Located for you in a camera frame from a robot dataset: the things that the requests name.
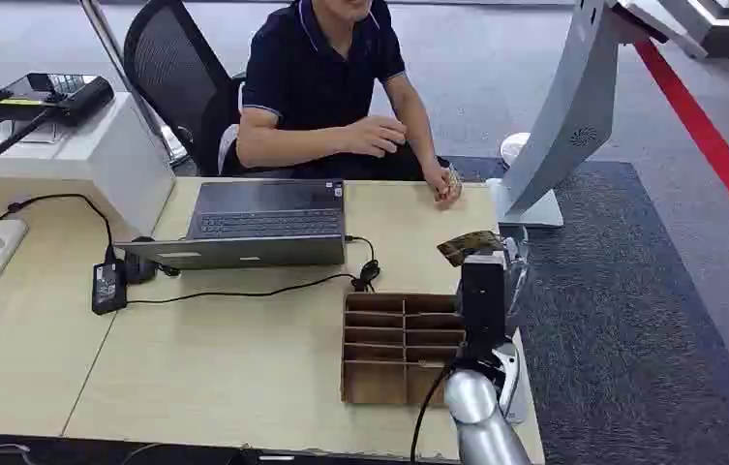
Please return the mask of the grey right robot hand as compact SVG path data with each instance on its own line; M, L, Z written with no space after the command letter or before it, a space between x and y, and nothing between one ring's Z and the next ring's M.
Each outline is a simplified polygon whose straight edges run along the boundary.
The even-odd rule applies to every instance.
M490 363L493 351L509 342L517 328L509 320L527 285L527 241L504 237L500 248L466 256L460 269L457 296L465 331L463 356Z

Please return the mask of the person's right hand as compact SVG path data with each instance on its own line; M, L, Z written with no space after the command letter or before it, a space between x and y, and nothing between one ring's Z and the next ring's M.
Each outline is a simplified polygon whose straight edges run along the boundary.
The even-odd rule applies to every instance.
M406 142L407 127L385 116L367 116L342 130L343 152L383 158Z

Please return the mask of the person's left hand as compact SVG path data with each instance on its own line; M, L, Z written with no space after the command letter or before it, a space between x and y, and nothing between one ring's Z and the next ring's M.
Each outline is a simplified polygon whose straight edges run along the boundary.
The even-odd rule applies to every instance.
M460 199L463 184L460 174L451 165L444 166L440 160L434 160L424 164L422 172L437 208L447 209Z

